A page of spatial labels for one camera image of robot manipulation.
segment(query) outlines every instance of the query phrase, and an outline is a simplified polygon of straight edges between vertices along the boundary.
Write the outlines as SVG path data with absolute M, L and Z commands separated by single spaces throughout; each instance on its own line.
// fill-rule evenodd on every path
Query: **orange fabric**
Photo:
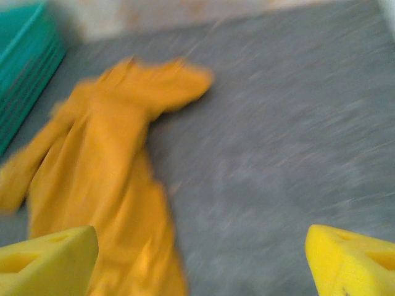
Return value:
M 150 121 L 201 97 L 205 68 L 126 60 L 79 83 L 50 122 L 0 171 L 0 210 L 26 193 L 30 237 L 92 225 L 99 256 L 89 295 L 187 294 L 164 189 L 144 143 Z

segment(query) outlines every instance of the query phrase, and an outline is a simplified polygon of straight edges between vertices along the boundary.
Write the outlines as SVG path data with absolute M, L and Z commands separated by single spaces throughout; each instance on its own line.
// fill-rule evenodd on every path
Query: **wall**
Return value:
M 68 41 L 75 43 L 77 35 L 92 41 L 323 1 L 331 0 L 52 0 L 51 9 Z M 4 5 L 21 2 L 29 0 L 0 0 Z

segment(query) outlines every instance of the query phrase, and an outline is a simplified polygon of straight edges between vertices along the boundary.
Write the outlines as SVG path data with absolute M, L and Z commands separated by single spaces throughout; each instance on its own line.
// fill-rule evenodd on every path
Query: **gray floor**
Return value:
M 316 295 L 304 256 L 313 223 L 395 241 L 395 45 L 376 2 L 79 47 L 6 155 L 80 78 L 132 54 L 188 56 L 217 74 L 149 137 L 193 296 Z M 1 218 L 0 244 L 23 239 L 26 221 L 25 209 Z

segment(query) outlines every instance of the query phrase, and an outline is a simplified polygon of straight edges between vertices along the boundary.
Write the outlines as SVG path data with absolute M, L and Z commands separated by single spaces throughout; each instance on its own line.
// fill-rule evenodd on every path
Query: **crumpled garment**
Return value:
M 151 121 L 199 99 L 213 79 L 182 59 L 129 59 L 78 83 L 1 168 L 0 212 L 15 212 L 27 195 L 30 238 L 94 226 L 99 256 L 88 295 L 188 294 L 165 191 L 144 143 Z

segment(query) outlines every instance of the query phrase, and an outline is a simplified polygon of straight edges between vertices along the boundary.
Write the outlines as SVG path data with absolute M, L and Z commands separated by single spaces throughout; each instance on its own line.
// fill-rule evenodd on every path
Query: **teal mat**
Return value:
M 45 2 L 0 12 L 0 155 L 64 55 Z

